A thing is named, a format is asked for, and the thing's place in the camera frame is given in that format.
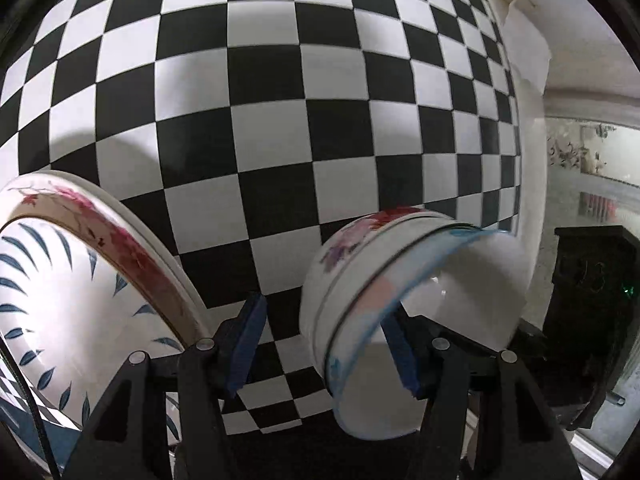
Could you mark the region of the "white plate blue leaf rim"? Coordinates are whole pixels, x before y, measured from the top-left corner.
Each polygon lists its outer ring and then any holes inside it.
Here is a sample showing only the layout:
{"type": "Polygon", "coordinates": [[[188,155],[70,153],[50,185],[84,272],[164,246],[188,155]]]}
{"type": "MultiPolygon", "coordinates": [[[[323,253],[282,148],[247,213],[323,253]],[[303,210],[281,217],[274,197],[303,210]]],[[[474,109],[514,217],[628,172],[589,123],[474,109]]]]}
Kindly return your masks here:
{"type": "Polygon", "coordinates": [[[35,218],[1,231],[1,335],[35,393],[76,425],[130,353],[159,358],[183,349],[111,263],[35,218]]]}

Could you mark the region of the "black white checkered mat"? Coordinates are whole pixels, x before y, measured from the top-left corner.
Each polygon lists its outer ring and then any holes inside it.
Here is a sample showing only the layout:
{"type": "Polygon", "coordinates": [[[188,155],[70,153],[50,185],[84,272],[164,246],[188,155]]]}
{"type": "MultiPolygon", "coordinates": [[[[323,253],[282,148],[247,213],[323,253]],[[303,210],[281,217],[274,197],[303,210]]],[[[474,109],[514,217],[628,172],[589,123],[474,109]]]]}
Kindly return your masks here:
{"type": "Polygon", "coordinates": [[[298,332],[314,252],[427,207],[512,231],[521,148],[489,0],[52,0],[1,65],[1,177],[121,200],[212,321],[268,299],[232,432],[329,416],[298,332]]]}

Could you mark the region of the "large plain white bowl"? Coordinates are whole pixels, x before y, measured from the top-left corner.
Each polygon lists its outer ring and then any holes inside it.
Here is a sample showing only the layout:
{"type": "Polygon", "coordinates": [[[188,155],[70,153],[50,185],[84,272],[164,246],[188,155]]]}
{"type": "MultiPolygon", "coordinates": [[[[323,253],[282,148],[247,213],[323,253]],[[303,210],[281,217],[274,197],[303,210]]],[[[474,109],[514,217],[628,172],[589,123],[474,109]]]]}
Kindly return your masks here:
{"type": "Polygon", "coordinates": [[[391,258],[348,306],[329,345],[337,423],[362,440],[418,430],[444,353],[504,350],[526,288],[526,255],[506,231],[440,230],[391,258]]]}

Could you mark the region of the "blue cabinet door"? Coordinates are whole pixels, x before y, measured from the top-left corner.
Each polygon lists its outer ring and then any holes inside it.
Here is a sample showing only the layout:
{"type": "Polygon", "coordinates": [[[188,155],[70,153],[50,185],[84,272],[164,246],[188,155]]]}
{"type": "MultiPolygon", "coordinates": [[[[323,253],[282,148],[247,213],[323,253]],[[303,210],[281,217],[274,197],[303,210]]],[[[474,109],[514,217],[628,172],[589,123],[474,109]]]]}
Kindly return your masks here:
{"type": "MultiPolygon", "coordinates": [[[[32,454],[38,456],[40,460],[46,460],[34,422],[32,421],[32,416],[18,410],[13,405],[2,403],[1,420],[8,426],[9,430],[12,431],[12,434],[17,437],[18,442],[24,444],[26,448],[32,452],[32,454]]],[[[80,436],[80,432],[51,424],[45,420],[43,421],[43,426],[46,430],[58,468],[64,470],[80,436]]]]}

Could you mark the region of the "white bowl dark rim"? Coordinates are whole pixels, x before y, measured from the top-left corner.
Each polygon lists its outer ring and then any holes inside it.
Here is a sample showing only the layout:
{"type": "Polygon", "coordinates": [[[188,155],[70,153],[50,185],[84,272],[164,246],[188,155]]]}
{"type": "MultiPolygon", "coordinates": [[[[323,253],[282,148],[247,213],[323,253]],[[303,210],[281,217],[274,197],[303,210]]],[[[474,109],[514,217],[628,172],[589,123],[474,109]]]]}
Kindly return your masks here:
{"type": "Polygon", "coordinates": [[[322,245],[308,269],[299,310],[300,333],[320,374],[338,320],[367,280],[428,234],[456,223],[437,211],[399,207],[350,222],[322,245]]]}

